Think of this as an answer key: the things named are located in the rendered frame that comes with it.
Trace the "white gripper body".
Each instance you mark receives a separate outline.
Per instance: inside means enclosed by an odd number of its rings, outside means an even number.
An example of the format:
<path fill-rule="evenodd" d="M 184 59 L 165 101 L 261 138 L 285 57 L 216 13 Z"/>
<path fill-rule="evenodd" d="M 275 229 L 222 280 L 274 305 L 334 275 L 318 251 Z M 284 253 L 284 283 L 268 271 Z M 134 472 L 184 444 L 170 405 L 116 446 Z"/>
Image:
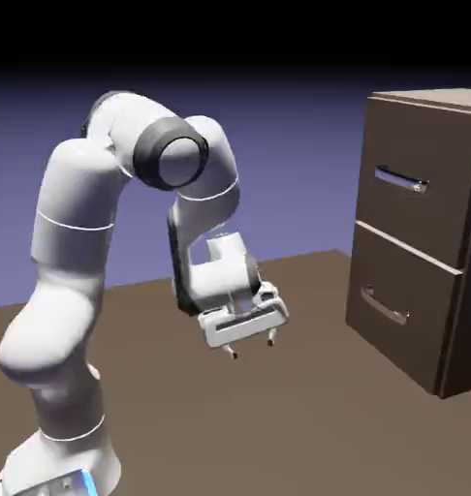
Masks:
<path fill-rule="evenodd" d="M 248 338 L 252 335 L 278 329 L 289 320 L 289 312 L 280 296 L 265 295 L 247 312 L 233 312 L 228 306 L 203 312 L 198 322 L 210 348 Z"/>

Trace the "brown drawer front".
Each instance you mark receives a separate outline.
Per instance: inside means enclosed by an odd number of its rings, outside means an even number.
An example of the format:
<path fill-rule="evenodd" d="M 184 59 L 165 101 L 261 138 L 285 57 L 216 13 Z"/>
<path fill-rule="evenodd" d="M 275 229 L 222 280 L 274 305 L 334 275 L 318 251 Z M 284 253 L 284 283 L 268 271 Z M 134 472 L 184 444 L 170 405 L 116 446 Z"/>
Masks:
<path fill-rule="evenodd" d="M 423 194 L 375 177 L 377 166 L 428 181 Z M 471 228 L 471 113 L 371 97 L 357 218 L 454 269 Z"/>
<path fill-rule="evenodd" d="M 346 323 L 419 386 L 439 395 L 461 275 L 461 270 L 358 221 Z M 366 303 L 363 286 L 371 286 L 392 310 L 408 311 L 407 324 L 398 325 Z"/>

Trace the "dark brown wooden cabinet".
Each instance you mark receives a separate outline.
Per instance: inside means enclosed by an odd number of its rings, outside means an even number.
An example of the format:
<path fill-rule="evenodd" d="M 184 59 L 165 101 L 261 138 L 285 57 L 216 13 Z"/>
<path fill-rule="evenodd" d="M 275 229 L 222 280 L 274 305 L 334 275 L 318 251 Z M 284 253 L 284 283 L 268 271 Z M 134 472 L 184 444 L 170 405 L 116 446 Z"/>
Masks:
<path fill-rule="evenodd" d="M 346 321 L 429 393 L 471 390 L 471 89 L 369 96 Z"/>

